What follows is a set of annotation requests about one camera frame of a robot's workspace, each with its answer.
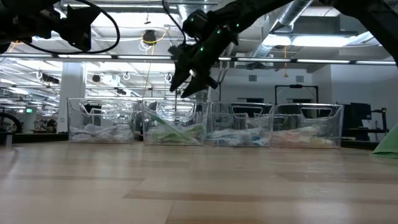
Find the pillar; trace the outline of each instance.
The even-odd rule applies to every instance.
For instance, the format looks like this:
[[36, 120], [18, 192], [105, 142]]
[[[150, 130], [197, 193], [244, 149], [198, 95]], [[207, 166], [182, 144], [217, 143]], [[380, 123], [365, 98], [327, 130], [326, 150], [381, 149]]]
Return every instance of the pillar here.
[[37, 117], [37, 107], [27, 106], [24, 114], [24, 133], [33, 133], [35, 129], [35, 121]]
[[60, 105], [58, 111], [57, 132], [68, 131], [68, 102], [67, 98], [84, 98], [86, 91], [86, 65], [84, 63], [64, 62], [62, 66], [62, 80], [60, 91]]

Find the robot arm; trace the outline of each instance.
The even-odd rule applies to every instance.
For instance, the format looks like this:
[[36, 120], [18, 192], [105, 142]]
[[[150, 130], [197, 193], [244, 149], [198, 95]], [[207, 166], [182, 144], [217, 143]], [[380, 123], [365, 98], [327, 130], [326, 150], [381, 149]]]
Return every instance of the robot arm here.
[[[238, 34], [259, 17], [293, 0], [236, 0], [225, 7], [195, 11], [183, 23], [183, 31], [197, 41], [169, 48], [175, 60], [175, 75], [170, 91], [175, 91], [189, 76], [195, 76], [182, 94], [187, 97], [211, 86], [218, 86], [210, 77], [210, 68], [232, 42], [238, 45]], [[357, 18], [398, 62], [398, 15], [383, 0], [320, 0], [337, 10]]]
[[60, 18], [54, 4], [60, 0], [0, 0], [0, 54], [11, 42], [32, 42], [32, 37], [51, 38], [58, 32], [70, 45], [87, 52], [91, 49], [91, 23], [101, 13], [98, 7], [72, 9]]

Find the clear plastic bin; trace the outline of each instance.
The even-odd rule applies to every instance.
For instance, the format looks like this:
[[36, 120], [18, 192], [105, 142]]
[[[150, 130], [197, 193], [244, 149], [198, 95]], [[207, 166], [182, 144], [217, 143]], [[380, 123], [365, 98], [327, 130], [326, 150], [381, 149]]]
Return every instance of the clear plastic bin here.
[[144, 143], [203, 145], [208, 103], [194, 101], [144, 101]]
[[70, 142], [132, 143], [138, 102], [68, 98]]
[[277, 105], [272, 146], [340, 147], [344, 107], [342, 105]]
[[223, 103], [210, 106], [207, 143], [214, 146], [269, 146], [274, 105]]

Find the green cloth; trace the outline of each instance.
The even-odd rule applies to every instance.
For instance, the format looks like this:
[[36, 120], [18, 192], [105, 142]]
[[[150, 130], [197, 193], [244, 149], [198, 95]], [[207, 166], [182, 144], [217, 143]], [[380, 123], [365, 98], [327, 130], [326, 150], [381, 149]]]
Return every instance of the green cloth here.
[[371, 156], [398, 159], [398, 124], [384, 137]]

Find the wooden surface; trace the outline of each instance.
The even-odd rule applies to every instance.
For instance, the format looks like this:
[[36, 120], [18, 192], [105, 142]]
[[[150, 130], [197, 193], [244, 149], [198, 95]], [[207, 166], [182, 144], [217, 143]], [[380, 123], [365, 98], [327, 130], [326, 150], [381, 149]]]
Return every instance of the wooden surface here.
[[355, 149], [0, 149], [1, 224], [398, 223], [398, 160]]

